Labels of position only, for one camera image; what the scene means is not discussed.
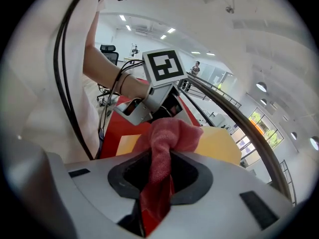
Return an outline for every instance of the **red surface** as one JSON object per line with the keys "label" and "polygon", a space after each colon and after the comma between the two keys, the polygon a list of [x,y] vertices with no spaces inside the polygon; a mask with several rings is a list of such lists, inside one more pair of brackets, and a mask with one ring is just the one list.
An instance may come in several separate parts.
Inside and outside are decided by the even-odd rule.
{"label": "red surface", "polygon": [[[129,100],[130,99],[124,96],[120,96],[116,105],[127,102]],[[194,115],[190,112],[185,103],[182,100],[181,102],[183,103],[193,125],[200,126],[200,124],[198,123]],[[105,133],[100,158],[114,157],[116,155],[121,137],[123,135],[142,134],[147,131],[150,126],[151,124],[149,124],[148,122],[139,125],[132,125],[118,113],[112,113],[112,117],[110,118],[110,122]]]}

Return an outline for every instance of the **person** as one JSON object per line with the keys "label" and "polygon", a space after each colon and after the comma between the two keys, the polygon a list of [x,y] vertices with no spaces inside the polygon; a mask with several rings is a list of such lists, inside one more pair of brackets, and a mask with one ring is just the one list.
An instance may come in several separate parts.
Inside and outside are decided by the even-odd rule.
{"label": "person", "polygon": [[[53,70],[57,30],[72,0],[37,0],[16,28],[2,61],[2,125],[18,138],[57,153],[65,163],[87,161],[62,105]],[[95,32],[104,0],[80,0],[65,42],[68,85],[83,138],[93,155],[99,149],[99,116],[86,95],[82,74],[111,88],[119,68],[95,48]],[[61,56],[59,68],[63,82]],[[144,98],[149,86],[124,73],[121,94]]]}
{"label": "person", "polygon": [[139,50],[138,50],[138,46],[135,45],[135,48],[132,50],[131,56],[134,57],[135,54],[138,54]]}
{"label": "person", "polygon": [[[197,76],[197,74],[199,73],[199,71],[200,71],[199,64],[200,64],[200,62],[199,62],[199,61],[196,61],[195,65],[194,65],[194,66],[192,67],[192,69],[190,70],[190,73],[191,73],[192,75]],[[184,80],[183,85],[182,85],[182,89],[185,89],[186,83],[187,83],[187,80]],[[186,92],[188,92],[189,89],[190,89],[190,83],[188,83],[188,85],[187,85]]]}

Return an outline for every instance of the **railing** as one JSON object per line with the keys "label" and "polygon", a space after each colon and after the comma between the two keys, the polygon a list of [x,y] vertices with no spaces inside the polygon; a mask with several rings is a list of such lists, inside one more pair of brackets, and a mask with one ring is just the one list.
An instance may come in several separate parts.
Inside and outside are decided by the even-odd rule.
{"label": "railing", "polygon": [[[228,100],[230,103],[232,103],[235,107],[237,108],[240,108],[241,107],[241,104],[236,101],[235,99],[233,99],[230,95],[228,95],[226,92],[218,89],[216,86],[214,86],[213,84],[211,84],[210,82],[208,81],[205,81],[203,79],[201,79],[200,77],[197,77],[195,75],[192,75],[190,73],[188,73],[188,75],[194,77],[195,79],[198,79],[200,80],[201,82],[205,83],[205,85],[207,85],[208,87],[210,87],[212,90],[216,91],[218,94],[220,94],[221,96],[223,96],[226,100]],[[197,97],[200,97],[202,98],[203,100],[209,100],[209,97],[207,97],[206,95],[203,95],[202,92],[200,91],[196,91],[194,89],[190,89],[190,91],[192,91],[190,94],[194,95],[194,96],[197,96]]]}
{"label": "railing", "polygon": [[288,169],[288,166],[287,166],[285,160],[280,163],[280,167],[281,167],[281,170],[282,170],[283,174],[285,175],[285,178],[287,180],[289,189],[291,189],[291,191],[293,192],[293,194],[292,194],[292,202],[293,202],[293,205],[295,206],[297,204],[295,187],[294,187],[294,183],[293,183],[293,180],[291,178],[291,174],[290,174],[290,171]]}
{"label": "railing", "polygon": [[[264,162],[266,169],[272,179],[272,186],[281,192],[288,199],[292,199],[290,195],[290,190],[287,184],[287,181],[284,177],[284,174],[281,170],[281,166],[278,162],[278,159],[274,155],[271,147],[268,145],[264,137],[257,131],[254,125],[246,118],[238,109],[237,106],[234,106],[228,99],[225,98],[225,94],[221,95],[217,91],[213,90],[211,87],[207,86],[207,82],[189,74],[187,81],[192,84],[199,92],[204,94],[205,98],[209,98],[215,102],[229,117],[242,129],[242,131],[250,138],[251,143],[255,146],[255,149],[258,151],[262,161]],[[183,81],[180,81],[178,84],[181,92],[189,99],[191,98],[188,94],[182,90]],[[209,124],[210,119],[204,116],[204,112],[201,112],[201,109],[198,111],[206,119]]]}

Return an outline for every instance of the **floor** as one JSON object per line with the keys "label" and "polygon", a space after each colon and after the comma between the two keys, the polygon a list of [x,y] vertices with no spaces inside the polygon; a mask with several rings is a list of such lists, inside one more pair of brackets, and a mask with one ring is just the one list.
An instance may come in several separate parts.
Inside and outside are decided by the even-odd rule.
{"label": "floor", "polygon": [[[124,65],[124,62],[121,62],[121,61],[118,62],[118,66],[119,67],[122,67],[123,65]],[[128,72],[130,74],[134,75],[136,78],[140,78],[140,79],[145,79],[146,80],[146,76],[145,76],[145,73],[144,73],[143,66],[139,66],[139,67],[136,67],[134,69],[130,69]],[[99,91],[97,83],[92,81],[90,78],[86,77],[85,75],[82,76],[82,82],[83,82],[84,90],[85,90],[90,102],[93,104],[95,109],[98,111],[99,118],[101,118],[101,115],[102,115],[102,113],[104,111],[105,106],[100,106],[99,105],[99,101],[97,101],[97,99],[96,99],[96,97],[101,94],[101,92]],[[111,105],[108,106],[108,108],[107,108],[108,111],[112,111],[113,112],[113,108],[114,108],[117,100],[118,100],[117,96],[113,96],[112,97]],[[106,119],[105,119],[104,132],[106,131],[106,128],[108,127],[108,123],[109,123],[109,120],[110,120],[111,116],[112,116],[112,113],[108,117],[106,117]]]}

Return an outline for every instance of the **chair backrest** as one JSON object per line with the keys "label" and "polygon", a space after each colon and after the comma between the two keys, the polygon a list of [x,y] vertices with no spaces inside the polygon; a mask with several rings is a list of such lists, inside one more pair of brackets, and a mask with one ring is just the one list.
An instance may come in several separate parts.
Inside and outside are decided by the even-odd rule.
{"label": "chair backrest", "polygon": [[113,64],[118,64],[119,54],[115,52],[116,48],[114,45],[101,45],[100,51],[110,60]]}

